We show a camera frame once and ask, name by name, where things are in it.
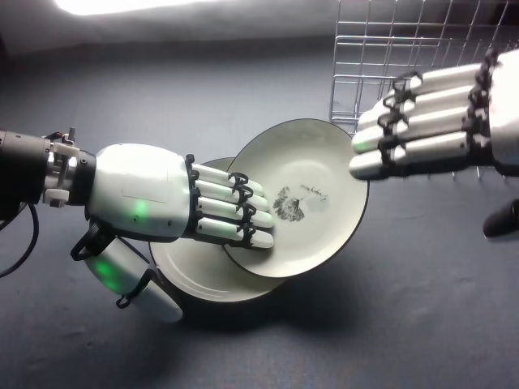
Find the fluorescent light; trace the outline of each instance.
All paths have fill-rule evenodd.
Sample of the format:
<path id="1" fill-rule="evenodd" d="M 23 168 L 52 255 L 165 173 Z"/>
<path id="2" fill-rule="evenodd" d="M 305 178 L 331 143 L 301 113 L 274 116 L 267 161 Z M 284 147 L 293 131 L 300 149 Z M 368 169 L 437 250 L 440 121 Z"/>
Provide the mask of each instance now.
<path id="1" fill-rule="evenodd" d="M 158 8 L 160 6 L 181 6 L 194 2 L 214 2 L 219 0 L 54 0 L 62 10 L 74 15 L 115 14 Z"/>

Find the metal wire basket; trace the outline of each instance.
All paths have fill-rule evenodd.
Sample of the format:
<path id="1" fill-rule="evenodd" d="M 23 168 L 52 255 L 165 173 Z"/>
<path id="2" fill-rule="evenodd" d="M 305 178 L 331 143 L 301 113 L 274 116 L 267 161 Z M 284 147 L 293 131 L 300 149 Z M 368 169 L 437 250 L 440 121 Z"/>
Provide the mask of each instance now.
<path id="1" fill-rule="evenodd" d="M 338 0 L 330 122 L 352 135 L 398 75 L 517 48 L 518 11 L 519 2 L 500 0 Z"/>

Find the black thumb tip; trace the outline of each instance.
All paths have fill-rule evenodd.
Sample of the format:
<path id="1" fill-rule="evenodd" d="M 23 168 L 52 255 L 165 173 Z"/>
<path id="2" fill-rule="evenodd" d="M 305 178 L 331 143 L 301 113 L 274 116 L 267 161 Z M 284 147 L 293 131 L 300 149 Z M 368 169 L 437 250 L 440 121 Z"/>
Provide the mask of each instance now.
<path id="1" fill-rule="evenodd" d="M 483 233 L 486 237 L 498 237 L 512 233 L 519 229 L 517 209 L 519 200 L 514 200 L 496 213 L 490 215 L 483 225 Z"/>

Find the white plate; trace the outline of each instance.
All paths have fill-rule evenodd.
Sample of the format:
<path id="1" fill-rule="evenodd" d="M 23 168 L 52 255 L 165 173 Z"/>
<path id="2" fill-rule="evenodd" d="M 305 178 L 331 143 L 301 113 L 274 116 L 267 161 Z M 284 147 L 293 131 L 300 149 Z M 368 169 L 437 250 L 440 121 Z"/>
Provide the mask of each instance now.
<path id="1" fill-rule="evenodd" d="M 204 165 L 226 171 L 233 158 Z M 251 300 L 271 292 L 283 279 L 255 276 L 229 259 L 221 246 L 178 239 L 152 243 L 153 259 L 164 276 L 183 292 L 214 302 Z"/>
<path id="2" fill-rule="evenodd" d="M 369 184 L 348 170 L 351 138 L 315 119 L 285 122 L 253 139 L 229 172 L 261 184 L 274 215 L 274 247 L 252 251 L 225 246 L 244 269 L 267 277 L 309 271 L 352 237 L 367 205 Z"/>

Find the metal dish rack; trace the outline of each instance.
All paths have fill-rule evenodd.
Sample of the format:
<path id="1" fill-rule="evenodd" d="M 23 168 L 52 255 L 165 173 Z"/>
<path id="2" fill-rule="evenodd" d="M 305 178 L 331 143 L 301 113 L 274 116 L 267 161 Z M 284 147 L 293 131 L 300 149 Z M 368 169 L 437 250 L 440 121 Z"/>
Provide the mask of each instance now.
<path id="1" fill-rule="evenodd" d="M 519 2 L 500 0 L 338 0 L 330 122 L 354 134 L 398 75 L 516 49 L 518 11 Z"/>

